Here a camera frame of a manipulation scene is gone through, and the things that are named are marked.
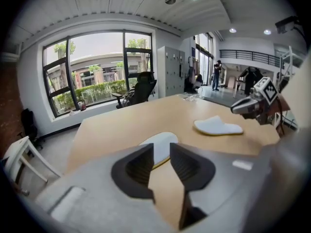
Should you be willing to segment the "white slipper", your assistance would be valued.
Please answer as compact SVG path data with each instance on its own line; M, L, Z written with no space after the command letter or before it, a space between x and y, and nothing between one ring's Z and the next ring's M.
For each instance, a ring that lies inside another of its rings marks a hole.
M172 132L162 132L153 135L140 143L154 145L154 165L152 170L165 164L170 159L170 143L178 143L178 138Z
M224 123L219 116L213 116L205 120L195 120L194 127L199 132L211 136L243 134L241 126Z

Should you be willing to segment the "black balcony railing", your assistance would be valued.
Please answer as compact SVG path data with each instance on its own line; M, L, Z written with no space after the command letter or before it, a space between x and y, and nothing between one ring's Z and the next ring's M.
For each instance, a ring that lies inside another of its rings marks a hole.
M248 50L220 50L221 58L235 58L261 62L275 67L284 68L284 61L279 57L266 53L248 51Z

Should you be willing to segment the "wooden table with white legs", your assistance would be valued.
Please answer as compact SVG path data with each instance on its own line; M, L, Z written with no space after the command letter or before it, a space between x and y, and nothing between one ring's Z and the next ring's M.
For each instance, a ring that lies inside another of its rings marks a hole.
M219 116L224 123L241 126L243 134L211 136L195 129L195 120L214 116ZM73 142L66 175L88 161L140 146L149 137L162 132L175 134L177 144L202 150L257 156L263 148L267 148L270 159L279 141L274 126L270 124L260 125L255 119L245 119L231 113L228 107L210 101L190 102L174 95L84 119ZM154 193L155 208L161 217L175 232L181 233L246 233L248 217L258 197L257 195L241 230L181 230L179 221L184 186L173 169L171 158L158 168L151 169L148 187Z

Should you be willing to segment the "clear plastic bag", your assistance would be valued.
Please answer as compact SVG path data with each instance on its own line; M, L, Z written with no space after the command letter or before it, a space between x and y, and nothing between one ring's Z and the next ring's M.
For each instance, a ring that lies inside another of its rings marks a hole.
M180 96L183 100L190 101L190 102L197 101L197 100L204 100L204 96L198 93L195 93L195 94L183 93Z

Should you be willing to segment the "black office chair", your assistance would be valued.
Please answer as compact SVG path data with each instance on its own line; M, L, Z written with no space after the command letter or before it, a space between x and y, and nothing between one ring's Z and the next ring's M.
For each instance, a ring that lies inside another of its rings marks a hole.
M121 95L112 93L118 104L117 109L128 107L131 105L139 104L148 101L149 96L153 93L157 80L154 77L154 72L145 71L138 75L137 83L133 88Z

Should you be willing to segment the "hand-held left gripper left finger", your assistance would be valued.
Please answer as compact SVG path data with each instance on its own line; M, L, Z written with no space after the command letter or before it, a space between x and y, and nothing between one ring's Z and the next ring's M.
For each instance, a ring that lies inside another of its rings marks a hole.
M60 233L175 233L148 187L153 144L88 161L44 189L36 204Z

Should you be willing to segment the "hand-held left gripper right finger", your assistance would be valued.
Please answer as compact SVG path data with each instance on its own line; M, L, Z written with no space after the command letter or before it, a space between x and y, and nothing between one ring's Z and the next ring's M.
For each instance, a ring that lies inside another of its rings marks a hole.
M241 230L269 171L270 151L248 156L170 144L184 186L181 230Z

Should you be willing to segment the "grey locker cabinet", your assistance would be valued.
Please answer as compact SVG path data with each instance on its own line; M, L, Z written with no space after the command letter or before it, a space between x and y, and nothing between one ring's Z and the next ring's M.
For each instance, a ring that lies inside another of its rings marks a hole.
M163 46L157 50L158 97L164 98L184 92L185 53Z

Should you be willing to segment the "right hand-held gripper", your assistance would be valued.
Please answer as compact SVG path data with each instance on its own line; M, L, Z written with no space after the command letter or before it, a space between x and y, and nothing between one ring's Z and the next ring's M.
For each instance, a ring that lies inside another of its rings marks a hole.
M268 110L277 98L278 92L269 77L263 77L250 91L250 96L231 105L233 114L243 115L245 119L256 119L259 124L268 122Z

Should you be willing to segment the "black framed window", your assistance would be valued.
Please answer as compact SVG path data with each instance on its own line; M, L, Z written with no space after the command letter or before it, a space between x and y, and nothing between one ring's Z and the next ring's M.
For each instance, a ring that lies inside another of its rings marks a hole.
M102 31L68 36L42 51L44 85L54 117L115 101L125 95L137 77L153 71L152 34Z

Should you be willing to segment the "white desk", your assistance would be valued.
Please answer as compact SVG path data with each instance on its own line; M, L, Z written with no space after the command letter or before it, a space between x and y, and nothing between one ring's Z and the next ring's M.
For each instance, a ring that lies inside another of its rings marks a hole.
M6 161L4 165L5 172L7 175L16 182L19 169L22 164L24 164L28 169L30 169L36 176L42 179L45 183L48 179L39 173L23 156L25 152L31 152L35 157L37 157L41 163L54 173L58 177L62 177L63 174L55 169L34 147L29 137L26 136L10 145L6 151L3 159Z

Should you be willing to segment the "black chair with backpack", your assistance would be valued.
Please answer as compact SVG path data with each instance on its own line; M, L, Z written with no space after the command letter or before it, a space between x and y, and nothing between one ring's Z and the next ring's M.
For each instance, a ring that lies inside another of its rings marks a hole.
M23 138L25 136L29 137L29 140L31 143L36 147L43 149L43 146L41 145L41 141L45 142L44 139L38 138L38 129L35 126L35 120L34 120L34 114L29 109L24 109L21 112L21 123L24 128L24 133L20 132L17 135L20 138Z

